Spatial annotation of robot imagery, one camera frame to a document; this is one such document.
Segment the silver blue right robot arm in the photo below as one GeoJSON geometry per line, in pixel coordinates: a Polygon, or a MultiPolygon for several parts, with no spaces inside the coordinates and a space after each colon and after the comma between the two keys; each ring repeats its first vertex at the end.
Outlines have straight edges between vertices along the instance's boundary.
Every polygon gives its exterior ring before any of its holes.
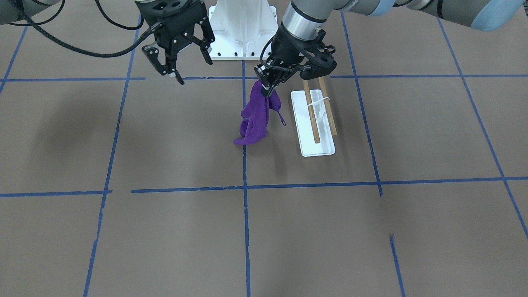
{"type": "Polygon", "coordinates": [[[153,36],[153,44],[141,48],[143,54],[157,73],[169,75],[180,84],[184,84],[184,81],[177,69],[177,59],[179,53],[190,45],[197,45],[205,62],[213,64],[210,51],[215,36],[203,0],[136,0],[140,23],[134,30],[139,29],[143,23],[147,23],[148,28],[132,45],[114,53],[90,52],[70,45],[42,28],[42,22],[37,23],[32,19],[34,15],[55,4],[56,0],[2,0],[1,24],[19,25],[21,21],[25,21],[25,26],[36,29],[57,45],[96,58],[124,56],[138,47],[143,40],[153,36]]]}

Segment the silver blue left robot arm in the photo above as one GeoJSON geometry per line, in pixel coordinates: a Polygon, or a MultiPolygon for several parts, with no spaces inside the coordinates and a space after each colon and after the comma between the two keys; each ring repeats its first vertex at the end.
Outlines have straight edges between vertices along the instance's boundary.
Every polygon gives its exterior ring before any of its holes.
{"type": "Polygon", "coordinates": [[[311,80],[331,74],[337,62],[335,47],[324,43],[324,25],[334,11],[381,16],[405,7],[479,31],[503,26],[524,0],[291,0],[275,35],[266,43],[268,58],[255,68],[258,93],[271,97],[295,73],[311,80]]]}

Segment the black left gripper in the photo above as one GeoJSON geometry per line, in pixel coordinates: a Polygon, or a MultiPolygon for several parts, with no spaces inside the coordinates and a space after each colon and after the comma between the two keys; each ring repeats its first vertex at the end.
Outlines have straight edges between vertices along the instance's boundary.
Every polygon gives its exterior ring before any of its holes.
{"type": "Polygon", "coordinates": [[[255,67],[258,80],[262,82],[260,94],[264,98],[271,97],[275,89],[295,73],[300,74],[307,62],[299,51],[303,41],[290,34],[284,25],[279,25],[273,38],[265,45],[265,48],[270,46],[270,55],[266,59],[260,57],[260,63],[255,67]]]}

